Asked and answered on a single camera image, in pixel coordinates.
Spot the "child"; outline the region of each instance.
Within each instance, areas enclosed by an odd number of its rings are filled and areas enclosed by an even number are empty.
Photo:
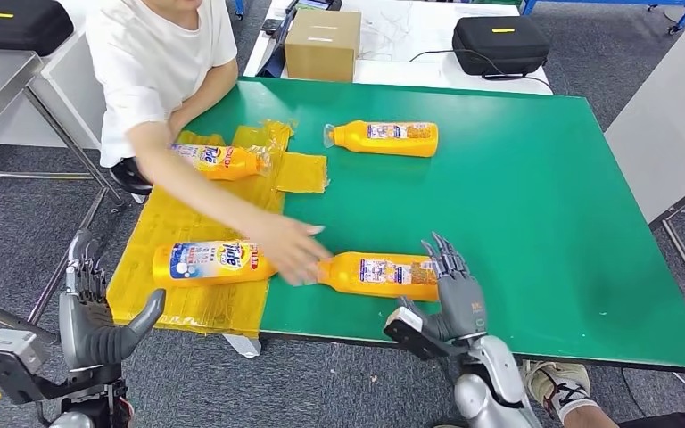
[[[101,166],[134,158],[150,182],[257,243],[289,283],[316,282],[317,261],[330,257],[312,237],[322,226],[259,209],[169,149],[235,85],[225,0],[103,0],[86,34],[106,98]]]

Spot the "person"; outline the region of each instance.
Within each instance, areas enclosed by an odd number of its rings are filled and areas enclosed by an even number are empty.
[[[591,399],[590,379],[582,365],[525,362],[526,389],[565,428],[685,428],[685,414],[638,419],[620,425]]]
[[[131,164],[257,243],[289,283],[316,282],[317,261],[331,257],[313,238],[322,226],[256,207],[169,149],[188,122],[235,86],[237,48],[225,0],[103,0],[87,18],[86,35],[106,101],[101,166]]]

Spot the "white t-shirt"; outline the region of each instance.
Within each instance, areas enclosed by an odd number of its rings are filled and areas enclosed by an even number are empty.
[[[188,30],[142,0],[104,0],[88,17],[87,43],[106,98],[101,166],[135,156],[128,130],[167,121],[211,67],[237,55],[225,0],[203,0],[198,16],[198,29]]]

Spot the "green table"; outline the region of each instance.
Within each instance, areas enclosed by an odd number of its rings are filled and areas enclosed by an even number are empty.
[[[188,129],[263,119],[297,121],[289,150],[328,157],[326,192],[288,194],[285,214],[325,225],[330,251],[421,254],[436,230],[515,353],[685,371],[685,301],[585,99],[242,78]],[[355,119],[433,121],[440,146],[431,159],[324,148],[326,123]],[[260,329],[388,342],[394,308],[275,277]]]

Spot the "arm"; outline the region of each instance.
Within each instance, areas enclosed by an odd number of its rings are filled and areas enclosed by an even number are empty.
[[[235,86],[237,81],[237,61],[212,67],[198,91],[182,103],[179,110],[169,117],[169,129],[172,137],[177,135],[191,120],[218,103]]]
[[[323,227],[266,212],[214,185],[169,149],[172,134],[164,122],[135,125],[127,136],[138,167],[152,183],[257,243],[288,283],[316,282],[317,261],[331,257],[311,237]]]
[[[128,131],[141,172],[152,183],[186,205],[235,230],[245,233],[246,220],[260,211],[249,202],[207,180],[186,160],[169,149],[172,134],[162,122],[145,122]]]

